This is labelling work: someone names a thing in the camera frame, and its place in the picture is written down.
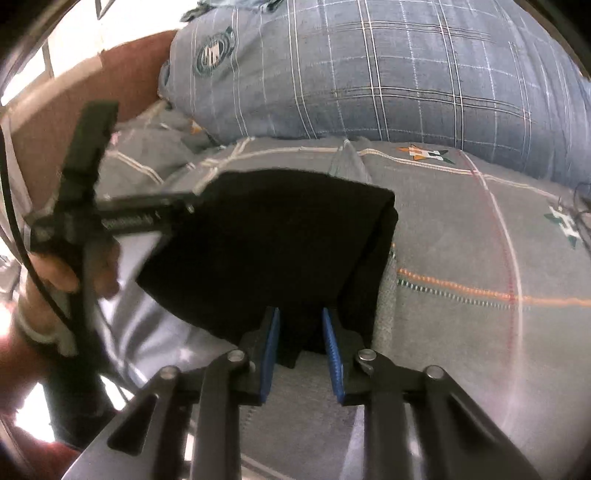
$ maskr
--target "gray fabric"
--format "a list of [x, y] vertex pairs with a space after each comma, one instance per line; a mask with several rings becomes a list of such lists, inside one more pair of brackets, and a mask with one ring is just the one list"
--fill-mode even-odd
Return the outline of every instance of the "gray fabric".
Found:
[[[168, 143], [174, 151], [173, 132], [161, 148]], [[571, 192], [459, 150], [435, 150], [442, 153], [434, 145], [365, 139], [247, 138], [195, 155], [160, 190], [199, 192], [222, 171], [274, 167], [392, 189], [400, 219], [374, 347], [405, 367], [444, 367], [544, 478], [561, 478], [591, 421], [591, 381], [580, 374], [591, 369], [591, 260], [551, 220], [551, 207]], [[127, 166], [112, 168], [115, 175]], [[131, 175], [137, 179], [120, 194], [134, 194], [144, 176]], [[105, 180], [99, 188], [108, 192]], [[98, 323], [113, 363], [136, 385], [164, 365], [202, 367], [232, 347], [184, 324], [137, 287], [134, 278], [157, 241], [158, 235], [123, 240], [122, 293], [102, 303], [114, 338]], [[271, 479], [361, 478], [362, 415], [337, 406], [325, 359], [305, 353], [295, 370], [276, 368], [262, 409], [242, 412], [243, 463]], [[420, 468], [419, 457], [413, 465]]]
[[[228, 28], [235, 46], [208, 50], [219, 65], [202, 76], [204, 47]], [[513, 0], [216, 8], [176, 35], [160, 93], [222, 143], [363, 136], [462, 148], [570, 186], [591, 173], [590, 83]]]

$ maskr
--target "bolt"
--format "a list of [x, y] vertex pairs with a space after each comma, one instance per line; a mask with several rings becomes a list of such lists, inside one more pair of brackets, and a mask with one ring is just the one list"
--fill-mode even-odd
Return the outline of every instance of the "bolt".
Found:
[[244, 360], [244, 352], [242, 350], [232, 350], [228, 352], [228, 360], [231, 362], [242, 362]]
[[178, 368], [176, 367], [169, 366], [160, 369], [160, 378], [163, 380], [172, 380], [173, 378], [176, 378], [177, 375]]
[[445, 377], [445, 370], [439, 365], [430, 365], [425, 369], [425, 373], [433, 380], [441, 380], [443, 377]]
[[363, 350], [360, 350], [357, 352], [357, 355], [359, 355], [361, 360], [365, 360], [366, 362], [371, 362], [371, 360], [375, 360], [378, 356], [378, 354], [370, 348], [364, 348]]

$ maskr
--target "black cloth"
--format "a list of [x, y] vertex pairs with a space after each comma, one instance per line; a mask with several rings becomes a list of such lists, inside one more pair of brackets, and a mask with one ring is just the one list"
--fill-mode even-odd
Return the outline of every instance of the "black cloth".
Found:
[[156, 249], [138, 284], [172, 314], [239, 343], [281, 309], [278, 361], [324, 352], [321, 311], [371, 342], [398, 220], [390, 190], [308, 171], [226, 172]]

